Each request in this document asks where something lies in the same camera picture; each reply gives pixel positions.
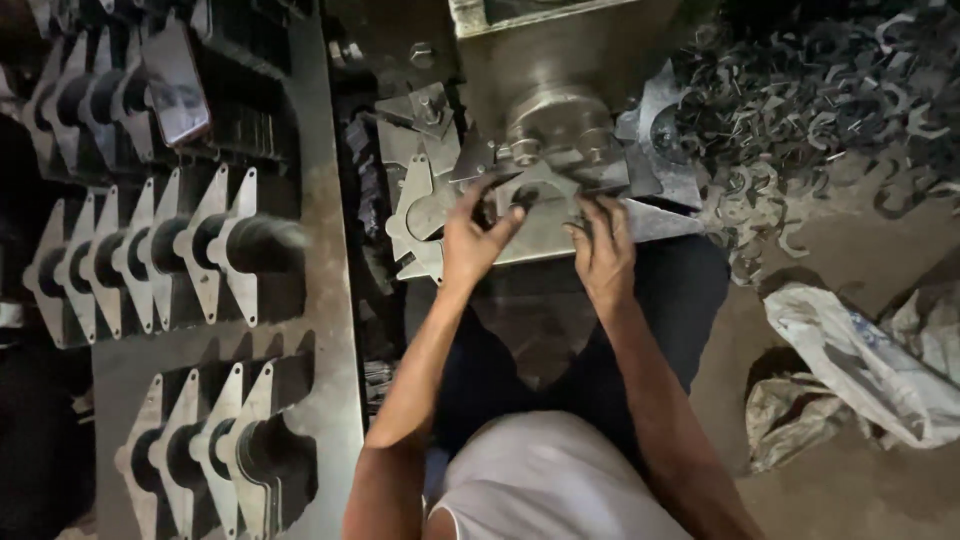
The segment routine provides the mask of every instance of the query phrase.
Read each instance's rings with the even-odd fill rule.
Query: dirty floor
[[[960,279],[960,219],[950,217],[949,203],[928,201],[891,222],[872,212],[871,198],[863,193],[862,204],[851,206],[854,213],[809,220],[791,237],[791,243],[810,250],[805,258],[791,259],[775,245],[768,246],[767,264],[782,270],[761,290],[784,277],[819,280],[876,317],[921,279]],[[577,293],[488,298],[476,304],[488,327],[514,351],[520,374],[534,385],[563,369],[557,361],[542,359],[578,350],[586,338],[583,329],[592,326],[588,301]],[[536,317],[540,333],[511,331],[513,317],[526,319],[524,329],[530,328],[530,317]],[[960,442],[932,451],[884,452],[850,426],[777,470],[748,476],[743,411],[747,373],[764,351],[782,345],[766,322],[757,291],[731,285],[691,395],[710,440],[769,537],[956,538]]]

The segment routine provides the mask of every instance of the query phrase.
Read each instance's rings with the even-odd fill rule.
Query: hand
[[[442,289],[468,297],[523,224],[526,212],[521,207],[510,208],[489,231],[473,221],[473,209],[490,184],[474,183],[446,213]]]
[[[587,216],[593,238],[571,223],[564,223],[564,229],[570,233],[577,250],[574,262],[577,275],[603,322],[634,300],[636,248],[630,234],[630,219],[626,207],[603,195],[597,197],[596,202],[577,195],[577,204]]]

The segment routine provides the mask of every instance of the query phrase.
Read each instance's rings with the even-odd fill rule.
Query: stack of metal parts
[[[453,206],[457,191],[489,176],[498,181],[487,199],[491,221],[511,204],[528,207],[523,227],[495,264],[573,253],[561,225],[580,219],[573,196],[581,191],[621,197],[631,213],[636,242],[701,232],[702,224],[688,216],[701,205],[695,169],[685,155],[669,147],[676,137],[654,142],[654,133],[675,131],[672,114],[680,97],[668,62],[647,83],[643,99],[620,114],[615,124],[608,110],[598,110],[597,121],[606,118],[609,125],[591,124],[578,138],[548,146],[532,135],[497,145],[484,140],[473,126],[461,146],[454,110],[441,84],[378,102],[381,158],[401,177],[396,183],[398,196],[392,197],[394,215],[386,222],[394,257],[403,265],[397,277],[442,279],[443,240],[437,235],[446,210]],[[546,122],[536,119],[539,114],[553,114],[561,123],[581,117],[583,104],[571,106],[570,100],[557,99],[531,108],[537,112],[517,122]],[[584,140],[593,143],[578,145]]]
[[[268,540],[301,515],[316,496],[316,442],[289,431],[282,412],[309,392],[311,366],[290,356],[154,377],[114,458],[142,538],[220,528]]]
[[[182,166],[136,200],[114,185],[54,206],[24,284],[60,348],[303,310],[296,186],[255,167]]]
[[[184,158],[281,170],[296,149],[278,81],[290,53],[283,26],[255,9],[268,4],[32,3],[53,41],[21,114],[40,174],[106,187]]]
[[[960,15],[943,2],[904,12],[871,4],[752,43],[710,25],[675,56],[688,83],[679,139],[711,173],[702,217],[732,250],[740,284],[759,276],[755,240],[775,234],[788,255],[806,255],[788,236],[900,147],[875,194],[882,217],[960,194]],[[830,176],[850,160],[862,161],[862,175]]]

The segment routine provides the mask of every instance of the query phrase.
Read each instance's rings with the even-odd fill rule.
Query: white shirt
[[[690,538],[630,463],[577,416],[498,418],[450,462],[436,508],[457,538]]]

